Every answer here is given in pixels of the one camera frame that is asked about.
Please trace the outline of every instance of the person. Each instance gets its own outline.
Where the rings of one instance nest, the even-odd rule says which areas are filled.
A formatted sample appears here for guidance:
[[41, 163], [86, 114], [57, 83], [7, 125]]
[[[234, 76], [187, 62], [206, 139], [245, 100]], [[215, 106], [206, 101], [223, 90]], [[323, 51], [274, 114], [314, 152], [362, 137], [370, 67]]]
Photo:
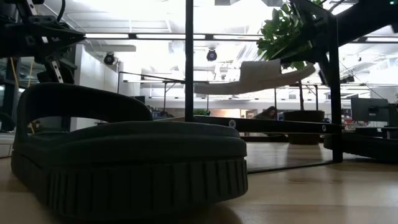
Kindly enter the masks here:
[[255, 115], [253, 119], [274, 119], [276, 120], [277, 117], [277, 110], [275, 106], [270, 106], [268, 109], [265, 111]]

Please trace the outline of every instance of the white sandal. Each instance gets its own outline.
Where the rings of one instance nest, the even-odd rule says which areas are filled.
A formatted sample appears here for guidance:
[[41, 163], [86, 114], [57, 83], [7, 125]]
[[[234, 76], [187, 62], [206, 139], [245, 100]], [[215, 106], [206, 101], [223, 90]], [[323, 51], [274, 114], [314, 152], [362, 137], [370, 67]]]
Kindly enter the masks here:
[[266, 62], [243, 62], [238, 82], [199, 83], [194, 92], [206, 95], [237, 95], [293, 84], [315, 73], [312, 63], [301, 70], [281, 73], [280, 59]]

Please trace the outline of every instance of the ribbed sole edge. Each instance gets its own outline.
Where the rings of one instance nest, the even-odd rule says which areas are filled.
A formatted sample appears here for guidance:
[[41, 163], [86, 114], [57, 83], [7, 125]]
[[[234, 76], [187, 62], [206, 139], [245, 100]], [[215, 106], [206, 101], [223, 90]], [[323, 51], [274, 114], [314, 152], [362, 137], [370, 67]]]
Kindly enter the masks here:
[[42, 169], [16, 151], [13, 173], [61, 216], [125, 220], [173, 213], [244, 195], [244, 158]]

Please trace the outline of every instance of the dark green slide sandal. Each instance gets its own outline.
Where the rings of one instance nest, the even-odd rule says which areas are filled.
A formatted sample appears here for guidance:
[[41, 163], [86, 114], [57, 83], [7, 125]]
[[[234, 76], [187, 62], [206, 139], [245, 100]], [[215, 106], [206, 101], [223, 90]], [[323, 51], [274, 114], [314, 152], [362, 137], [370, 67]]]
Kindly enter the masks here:
[[[241, 196], [246, 143], [229, 127], [155, 122], [141, 102], [76, 85], [43, 83], [18, 105], [13, 173], [51, 211], [81, 220], [173, 213]], [[28, 135], [39, 118], [108, 124]]]

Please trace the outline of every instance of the wooden floor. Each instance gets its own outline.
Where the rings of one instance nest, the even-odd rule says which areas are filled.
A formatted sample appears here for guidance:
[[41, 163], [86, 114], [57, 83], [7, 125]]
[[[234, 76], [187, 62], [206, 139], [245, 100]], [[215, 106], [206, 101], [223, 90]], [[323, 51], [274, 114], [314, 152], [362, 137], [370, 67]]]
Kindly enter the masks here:
[[[251, 167], [330, 158], [330, 152], [322, 147], [288, 144], [249, 144], [248, 151]], [[397, 165], [354, 159], [336, 165], [251, 174], [248, 180], [249, 191], [240, 198], [140, 223], [378, 224], [398, 220]], [[0, 223], [76, 222], [51, 215], [12, 175], [10, 159], [1, 159]]]

